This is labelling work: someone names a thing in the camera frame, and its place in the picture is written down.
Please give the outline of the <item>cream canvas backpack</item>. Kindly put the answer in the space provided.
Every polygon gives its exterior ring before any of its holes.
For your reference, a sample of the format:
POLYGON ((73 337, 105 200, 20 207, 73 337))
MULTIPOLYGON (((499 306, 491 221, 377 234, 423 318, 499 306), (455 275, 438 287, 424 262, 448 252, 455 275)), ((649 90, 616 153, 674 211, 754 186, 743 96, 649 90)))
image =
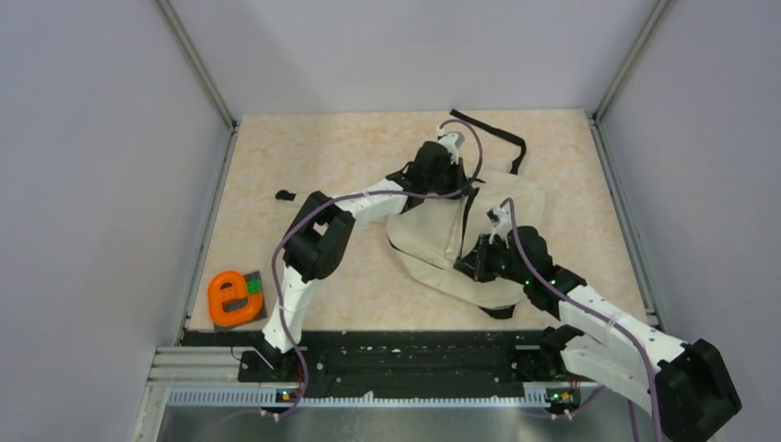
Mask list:
POLYGON ((467 169, 484 180, 476 193, 457 200, 425 201, 383 222, 386 239, 405 271, 417 282, 476 306, 496 320, 510 319, 525 297, 508 281, 477 283, 454 269, 480 234, 490 234, 487 212, 500 204, 512 215, 512 230, 536 228, 542 220, 542 188, 519 175, 522 157, 515 157, 507 172, 487 170, 482 163, 467 169))

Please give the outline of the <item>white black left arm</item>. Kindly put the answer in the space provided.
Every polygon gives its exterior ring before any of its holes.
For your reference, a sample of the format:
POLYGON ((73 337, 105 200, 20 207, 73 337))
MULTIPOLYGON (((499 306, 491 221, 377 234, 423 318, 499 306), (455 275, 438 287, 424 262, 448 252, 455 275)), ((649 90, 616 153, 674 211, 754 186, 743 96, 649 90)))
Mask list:
POLYGON ((330 197, 313 192, 276 246, 272 275, 277 299, 256 347, 261 370, 273 380, 295 369, 291 350, 301 340, 303 322, 320 282, 343 260, 356 227, 400 215, 425 201, 457 200, 472 193, 474 176, 465 172, 460 132, 426 141, 415 158, 364 190, 330 197))

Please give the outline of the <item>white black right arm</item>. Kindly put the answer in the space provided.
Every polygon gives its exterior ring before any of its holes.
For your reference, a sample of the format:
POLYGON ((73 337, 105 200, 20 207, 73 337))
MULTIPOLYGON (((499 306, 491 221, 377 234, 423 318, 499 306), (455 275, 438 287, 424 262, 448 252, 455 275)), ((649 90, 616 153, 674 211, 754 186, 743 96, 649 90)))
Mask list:
POLYGON ((540 354, 552 379, 589 378, 645 410, 657 436, 707 441, 742 409, 719 350, 687 343, 616 307, 580 275, 554 263, 534 227, 482 234, 455 269, 477 283, 508 281, 561 321, 540 354))

